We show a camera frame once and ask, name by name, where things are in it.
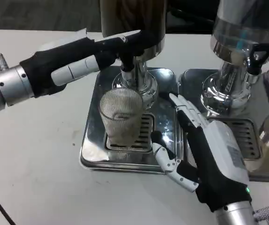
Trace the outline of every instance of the drain grate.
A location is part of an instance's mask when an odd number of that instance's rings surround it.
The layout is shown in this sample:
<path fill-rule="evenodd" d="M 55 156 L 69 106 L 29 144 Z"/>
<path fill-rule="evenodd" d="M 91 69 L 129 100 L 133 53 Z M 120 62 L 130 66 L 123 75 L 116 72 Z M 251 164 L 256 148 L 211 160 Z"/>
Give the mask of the drain grate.
<path fill-rule="evenodd" d="M 251 120 L 218 117 L 211 117 L 209 120 L 219 120 L 230 127 L 241 149 L 243 158 L 257 159 L 261 157 L 254 125 Z"/>
<path fill-rule="evenodd" d="M 111 143 L 110 139 L 105 138 L 106 147 L 109 150 L 127 150 L 127 151 L 150 151 L 151 139 L 150 135 L 153 131 L 154 117 L 152 114 L 146 113 L 142 115 L 141 129 L 138 139 L 131 146 L 123 146 L 117 143 Z"/>

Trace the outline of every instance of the gray floor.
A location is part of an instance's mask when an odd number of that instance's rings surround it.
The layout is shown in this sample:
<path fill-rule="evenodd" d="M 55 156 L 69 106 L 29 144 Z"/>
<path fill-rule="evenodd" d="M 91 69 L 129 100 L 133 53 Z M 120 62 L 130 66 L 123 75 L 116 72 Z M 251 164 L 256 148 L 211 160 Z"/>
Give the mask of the gray floor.
<path fill-rule="evenodd" d="M 101 31 L 99 0 L 0 0 L 0 29 Z"/>

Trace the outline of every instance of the glass cup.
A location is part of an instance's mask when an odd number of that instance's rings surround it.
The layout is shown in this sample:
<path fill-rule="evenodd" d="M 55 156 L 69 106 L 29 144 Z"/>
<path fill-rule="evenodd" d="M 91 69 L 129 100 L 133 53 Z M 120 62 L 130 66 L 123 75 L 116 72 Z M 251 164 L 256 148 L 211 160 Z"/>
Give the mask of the glass cup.
<path fill-rule="evenodd" d="M 136 141 L 143 113 L 143 99 L 137 91 L 107 91 L 100 99 L 99 112 L 111 143 L 131 146 Z"/>

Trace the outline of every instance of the white table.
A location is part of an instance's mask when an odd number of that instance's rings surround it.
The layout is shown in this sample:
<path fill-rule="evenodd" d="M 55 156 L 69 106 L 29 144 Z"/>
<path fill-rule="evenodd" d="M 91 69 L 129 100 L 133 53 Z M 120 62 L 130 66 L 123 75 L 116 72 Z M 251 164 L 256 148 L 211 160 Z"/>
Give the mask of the white table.
<path fill-rule="evenodd" d="M 0 30 L 0 52 L 14 66 L 68 32 Z M 100 33 L 90 33 L 101 38 Z M 209 35 L 167 35 L 149 62 L 180 75 L 218 68 Z M 162 175 L 93 172 L 78 162 L 96 75 L 53 96 L 0 112 L 0 203 L 18 225 L 215 225 L 207 205 Z M 269 205 L 269 183 L 251 182 L 255 209 Z M 0 213 L 0 225 L 8 223 Z"/>

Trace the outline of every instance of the robotic arm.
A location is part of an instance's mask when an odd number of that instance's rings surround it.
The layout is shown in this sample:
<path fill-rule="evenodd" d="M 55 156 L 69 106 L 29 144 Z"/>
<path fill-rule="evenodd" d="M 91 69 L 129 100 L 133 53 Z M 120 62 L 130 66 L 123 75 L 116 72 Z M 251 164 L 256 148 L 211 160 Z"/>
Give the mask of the robotic arm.
<path fill-rule="evenodd" d="M 177 159 L 167 149 L 162 134 L 151 134 L 152 149 L 163 171 L 208 205 L 221 225 L 257 225 L 269 222 L 269 207 L 254 211 L 247 188 L 249 178 L 239 146 L 230 128 L 209 122 L 183 96 L 169 93 L 162 97 L 175 107 L 177 119 L 187 134 L 197 168 Z"/>
<path fill-rule="evenodd" d="M 95 41 L 81 30 L 70 38 L 44 45 L 12 68 L 0 54 L 0 110 L 5 103 L 12 106 L 31 97 L 62 91 L 67 83 L 113 64 L 118 53 L 140 55 L 155 40 L 149 32 L 136 30 Z"/>

